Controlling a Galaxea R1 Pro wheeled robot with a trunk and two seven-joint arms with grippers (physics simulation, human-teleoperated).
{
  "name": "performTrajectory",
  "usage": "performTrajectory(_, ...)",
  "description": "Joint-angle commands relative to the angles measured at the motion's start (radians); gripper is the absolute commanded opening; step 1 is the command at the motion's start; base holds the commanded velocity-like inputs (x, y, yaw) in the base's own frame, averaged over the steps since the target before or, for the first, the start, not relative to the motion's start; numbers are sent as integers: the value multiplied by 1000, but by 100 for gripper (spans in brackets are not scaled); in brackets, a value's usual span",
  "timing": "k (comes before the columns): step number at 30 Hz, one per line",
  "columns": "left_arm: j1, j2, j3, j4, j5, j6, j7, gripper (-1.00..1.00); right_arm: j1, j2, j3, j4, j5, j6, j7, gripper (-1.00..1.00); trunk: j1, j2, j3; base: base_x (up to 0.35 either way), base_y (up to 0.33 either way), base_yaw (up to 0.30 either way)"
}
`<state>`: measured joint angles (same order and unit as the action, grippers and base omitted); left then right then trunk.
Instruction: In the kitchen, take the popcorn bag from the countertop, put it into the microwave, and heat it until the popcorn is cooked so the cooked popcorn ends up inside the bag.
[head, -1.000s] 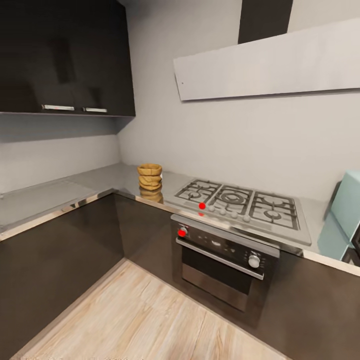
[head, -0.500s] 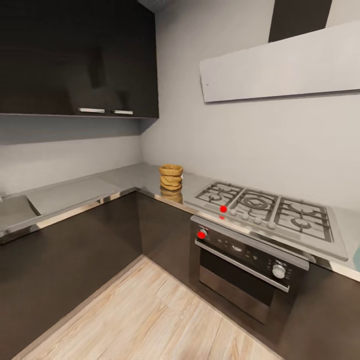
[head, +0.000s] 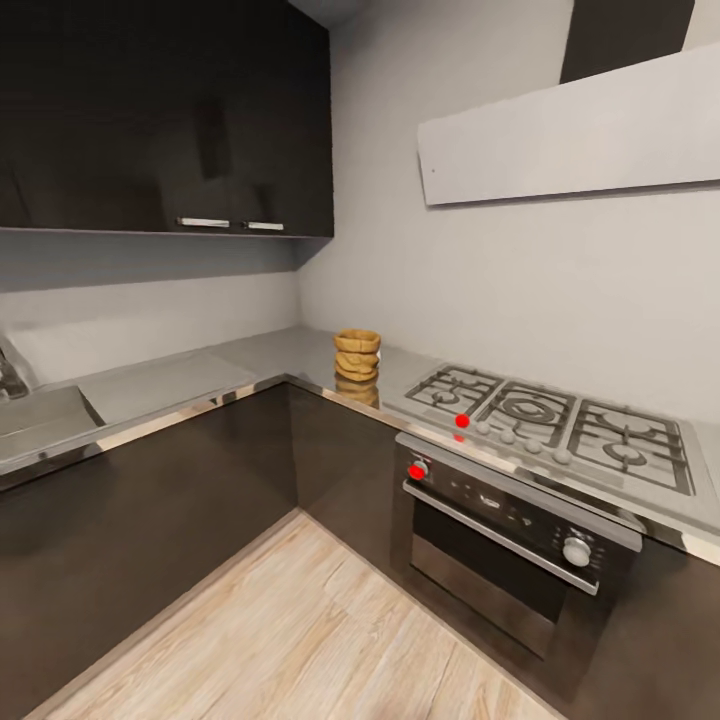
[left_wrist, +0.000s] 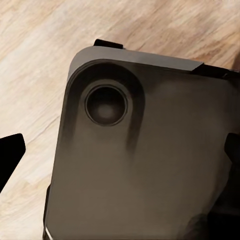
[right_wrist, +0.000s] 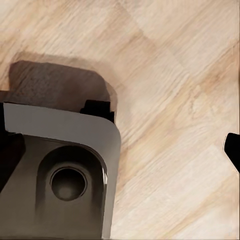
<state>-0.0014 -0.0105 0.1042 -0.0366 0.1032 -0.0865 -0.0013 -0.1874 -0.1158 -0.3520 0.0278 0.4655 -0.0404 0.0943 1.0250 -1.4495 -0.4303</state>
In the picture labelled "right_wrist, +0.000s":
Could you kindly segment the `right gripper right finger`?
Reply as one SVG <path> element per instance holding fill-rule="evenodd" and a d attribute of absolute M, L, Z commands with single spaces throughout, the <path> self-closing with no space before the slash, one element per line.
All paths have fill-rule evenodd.
<path fill-rule="evenodd" d="M 227 135 L 224 151 L 240 173 L 240 135 L 229 133 Z"/>

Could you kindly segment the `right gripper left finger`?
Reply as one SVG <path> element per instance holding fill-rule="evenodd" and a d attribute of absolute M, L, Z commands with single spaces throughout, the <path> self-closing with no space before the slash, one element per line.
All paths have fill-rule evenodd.
<path fill-rule="evenodd" d="M 26 152 L 21 133 L 0 139 L 0 193 Z"/>

